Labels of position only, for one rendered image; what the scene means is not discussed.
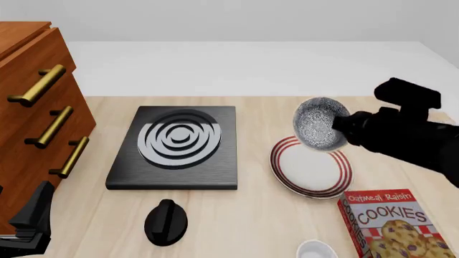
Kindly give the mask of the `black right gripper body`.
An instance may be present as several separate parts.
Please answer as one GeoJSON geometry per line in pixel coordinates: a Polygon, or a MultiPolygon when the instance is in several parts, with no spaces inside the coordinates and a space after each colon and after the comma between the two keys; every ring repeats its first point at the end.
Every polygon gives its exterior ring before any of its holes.
{"type": "Polygon", "coordinates": [[[364,126],[371,115],[367,111],[357,111],[346,118],[344,135],[350,144],[360,146],[364,142],[364,126]]]}

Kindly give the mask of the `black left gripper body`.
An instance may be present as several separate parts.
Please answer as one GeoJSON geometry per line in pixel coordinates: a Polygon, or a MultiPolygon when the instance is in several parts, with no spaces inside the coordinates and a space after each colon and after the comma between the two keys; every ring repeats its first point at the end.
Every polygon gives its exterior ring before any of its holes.
{"type": "Polygon", "coordinates": [[[17,229],[15,235],[0,235],[0,254],[44,254],[49,243],[50,228],[17,229]]]}

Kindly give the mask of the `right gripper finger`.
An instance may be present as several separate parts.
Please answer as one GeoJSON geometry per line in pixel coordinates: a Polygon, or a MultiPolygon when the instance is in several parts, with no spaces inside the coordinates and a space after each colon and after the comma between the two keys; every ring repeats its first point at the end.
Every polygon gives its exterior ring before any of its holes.
{"type": "Polygon", "coordinates": [[[333,124],[331,128],[334,130],[338,130],[340,132],[350,132],[351,130],[354,129],[354,116],[346,116],[346,117],[340,117],[336,116],[333,119],[333,124]]]}

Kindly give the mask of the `black patterned bowl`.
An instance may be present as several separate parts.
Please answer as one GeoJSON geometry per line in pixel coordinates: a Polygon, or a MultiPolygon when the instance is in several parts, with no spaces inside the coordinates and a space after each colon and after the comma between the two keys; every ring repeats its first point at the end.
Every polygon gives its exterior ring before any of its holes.
{"type": "Polygon", "coordinates": [[[293,115],[296,138],[306,147],[319,152],[333,152],[347,145],[343,133],[334,130],[333,120],[350,113],[337,100],[315,97],[301,103],[293,115]]]}

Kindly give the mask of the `white plate with red rings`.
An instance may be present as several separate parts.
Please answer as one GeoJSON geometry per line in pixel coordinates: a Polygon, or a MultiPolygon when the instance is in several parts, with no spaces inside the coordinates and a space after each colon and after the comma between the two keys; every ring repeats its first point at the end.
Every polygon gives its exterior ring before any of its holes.
{"type": "Polygon", "coordinates": [[[338,197],[354,181],[354,170],[343,152],[311,150],[293,135],[272,147],[269,163],[273,175],[284,187],[312,199],[338,197]]]}

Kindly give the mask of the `white ramekin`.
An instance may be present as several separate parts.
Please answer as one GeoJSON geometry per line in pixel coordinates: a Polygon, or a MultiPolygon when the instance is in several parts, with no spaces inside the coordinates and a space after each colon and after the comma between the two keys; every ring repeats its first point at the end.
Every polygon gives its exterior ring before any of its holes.
{"type": "Polygon", "coordinates": [[[320,240],[307,240],[298,246],[296,258],[338,258],[338,256],[328,244],[320,240]]]}

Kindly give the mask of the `flat black stove plate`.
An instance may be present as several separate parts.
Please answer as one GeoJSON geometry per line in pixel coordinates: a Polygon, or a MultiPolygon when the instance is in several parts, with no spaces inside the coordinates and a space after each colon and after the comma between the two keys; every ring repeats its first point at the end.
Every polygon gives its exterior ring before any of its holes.
{"type": "Polygon", "coordinates": [[[109,190],[237,189],[236,108],[138,107],[105,186],[109,190]]]}

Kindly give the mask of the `small wooden drawer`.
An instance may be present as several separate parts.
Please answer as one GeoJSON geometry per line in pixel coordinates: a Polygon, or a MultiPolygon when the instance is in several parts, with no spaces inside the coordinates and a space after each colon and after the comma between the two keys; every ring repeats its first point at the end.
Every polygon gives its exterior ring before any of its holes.
{"type": "Polygon", "coordinates": [[[8,221],[25,205],[35,188],[42,181],[49,181],[58,186],[61,178],[49,175],[49,169],[60,169],[73,147],[71,140],[88,137],[96,123],[85,99],[63,100],[47,103],[38,108],[32,117],[16,128],[9,137],[0,133],[0,234],[13,234],[14,227],[8,221]],[[38,138],[54,116],[51,110],[61,110],[66,106],[73,107],[73,114],[62,126],[54,139],[45,149],[26,145],[24,139],[38,138]]]}

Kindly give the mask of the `medium wooden drawer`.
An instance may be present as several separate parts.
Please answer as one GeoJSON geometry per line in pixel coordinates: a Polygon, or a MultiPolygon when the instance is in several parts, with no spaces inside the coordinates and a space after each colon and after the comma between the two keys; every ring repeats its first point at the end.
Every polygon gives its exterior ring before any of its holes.
{"type": "Polygon", "coordinates": [[[65,75],[34,107],[17,108],[0,121],[0,185],[21,190],[61,178],[60,169],[75,147],[70,141],[90,136],[95,119],[75,78],[65,75]]]}

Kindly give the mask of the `oatmeal raisin cookies box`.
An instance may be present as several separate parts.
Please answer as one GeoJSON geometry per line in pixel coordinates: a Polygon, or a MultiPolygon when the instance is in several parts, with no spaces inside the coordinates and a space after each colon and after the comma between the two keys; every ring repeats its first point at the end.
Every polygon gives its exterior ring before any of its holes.
{"type": "Polygon", "coordinates": [[[359,258],[459,258],[408,189],[346,191],[337,206],[359,258]]]}

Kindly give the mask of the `large wooden drawer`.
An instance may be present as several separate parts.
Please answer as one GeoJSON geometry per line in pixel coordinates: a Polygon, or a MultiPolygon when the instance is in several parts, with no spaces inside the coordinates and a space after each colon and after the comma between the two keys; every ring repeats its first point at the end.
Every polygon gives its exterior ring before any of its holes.
{"type": "Polygon", "coordinates": [[[43,34],[0,62],[0,133],[16,131],[28,120],[36,109],[51,98],[55,83],[33,107],[24,107],[18,102],[9,102],[10,95],[23,95],[42,76],[40,70],[50,70],[56,65],[66,68],[66,75],[75,70],[76,65],[58,28],[47,29],[43,34]]]}

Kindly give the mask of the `round black stove knob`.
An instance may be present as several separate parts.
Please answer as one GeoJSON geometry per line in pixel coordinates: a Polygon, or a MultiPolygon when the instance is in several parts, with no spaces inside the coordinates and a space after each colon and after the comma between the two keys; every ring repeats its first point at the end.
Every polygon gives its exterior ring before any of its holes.
{"type": "Polygon", "coordinates": [[[162,199],[151,210],[144,223],[148,240],[158,247],[177,243],[186,233],[188,218],[185,210],[171,199],[162,199]]]}

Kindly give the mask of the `wooden cabinet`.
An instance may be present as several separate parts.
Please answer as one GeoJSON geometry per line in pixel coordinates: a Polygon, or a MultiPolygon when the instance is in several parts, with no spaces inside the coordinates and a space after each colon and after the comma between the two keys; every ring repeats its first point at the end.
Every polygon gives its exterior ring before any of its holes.
{"type": "Polygon", "coordinates": [[[43,34],[47,29],[53,28],[56,27],[52,27],[48,21],[0,21],[0,62],[43,34]]]}

